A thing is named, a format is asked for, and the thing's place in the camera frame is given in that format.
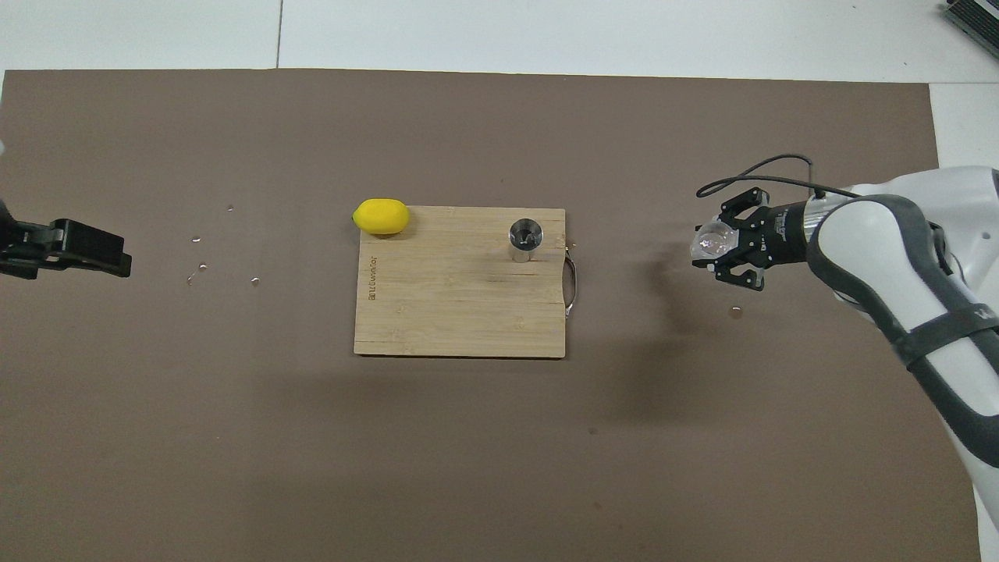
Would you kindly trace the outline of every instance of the brown mat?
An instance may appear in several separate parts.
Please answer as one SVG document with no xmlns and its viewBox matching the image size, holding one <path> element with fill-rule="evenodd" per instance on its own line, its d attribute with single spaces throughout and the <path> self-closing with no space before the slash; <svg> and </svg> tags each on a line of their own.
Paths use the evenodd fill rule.
<svg viewBox="0 0 999 562">
<path fill-rule="evenodd" d="M 16 218 L 135 257 L 0 279 L 2 559 L 977 559 L 875 328 L 803 265 L 753 293 L 686 256 L 693 190 L 771 154 L 935 167 L 925 85 L 8 72 L 0 139 Z M 566 358 L 355 356 L 375 196 L 565 208 Z"/>
</svg>

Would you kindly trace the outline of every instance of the black strap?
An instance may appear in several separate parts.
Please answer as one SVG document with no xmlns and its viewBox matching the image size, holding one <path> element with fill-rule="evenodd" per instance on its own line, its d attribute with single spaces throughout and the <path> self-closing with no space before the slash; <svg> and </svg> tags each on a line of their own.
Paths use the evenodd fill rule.
<svg viewBox="0 0 999 562">
<path fill-rule="evenodd" d="M 983 303 L 952 310 L 916 326 L 911 332 L 891 342 L 906 367 L 941 347 L 982 330 L 999 327 L 996 313 Z"/>
</svg>

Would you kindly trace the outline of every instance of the cutting board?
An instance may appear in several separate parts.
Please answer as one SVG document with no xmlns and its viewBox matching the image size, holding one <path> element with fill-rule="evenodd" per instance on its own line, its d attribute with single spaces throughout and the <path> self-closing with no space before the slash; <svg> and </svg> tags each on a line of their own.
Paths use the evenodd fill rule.
<svg viewBox="0 0 999 562">
<path fill-rule="evenodd" d="M 541 245 L 514 262 L 508 232 L 535 220 Z M 395 235 L 361 233 L 354 352 L 565 356 L 565 210 L 410 206 Z"/>
</svg>

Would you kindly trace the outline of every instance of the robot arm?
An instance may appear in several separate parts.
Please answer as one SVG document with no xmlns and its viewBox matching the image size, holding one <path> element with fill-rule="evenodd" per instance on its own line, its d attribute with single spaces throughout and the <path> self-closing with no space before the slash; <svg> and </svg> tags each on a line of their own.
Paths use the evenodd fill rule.
<svg viewBox="0 0 999 562">
<path fill-rule="evenodd" d="M 693 265 L 715 279 L 755 290 L 763 288 L 765 269 L 807 261 L 838 298 L 867 315 L 946 423 L 991 519 L 991 529 L 980 532 L 993 536 L 999 319 L 973 290 L 996 283 L 989 271 L 999 243 L 989 231 L 999 228 L 997 190 L 999 172 L 982 167 L 921 172 L 773 208 L 766 192 L 753 188 L 698 227 L 690 249 Z M 746 270 L 732 272 L 739 267 Z M 999 293 L 992 297 L 999 301 Z"/>
</svg>

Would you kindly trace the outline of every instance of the metal handle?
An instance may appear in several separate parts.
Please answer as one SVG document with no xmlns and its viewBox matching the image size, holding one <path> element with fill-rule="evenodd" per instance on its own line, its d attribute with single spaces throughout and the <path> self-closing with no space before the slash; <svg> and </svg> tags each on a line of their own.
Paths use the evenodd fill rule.
<svg viewBox="0 0 999 562">
<path fill-rule="evenodd" d="M 565 318 L 568 318 L 568 313 L 572 310 L 572 305 L 575 304 L 575 292 L 579 286 L 578 278 L 575 274 L 575 262 L 572 261 L 572 256 L 568 253 L 568 248 L 565 248 L 565 263 L 568 264 L 568 270 L 572 273 L 572 298 L 565 303 Z"/>
</svg>

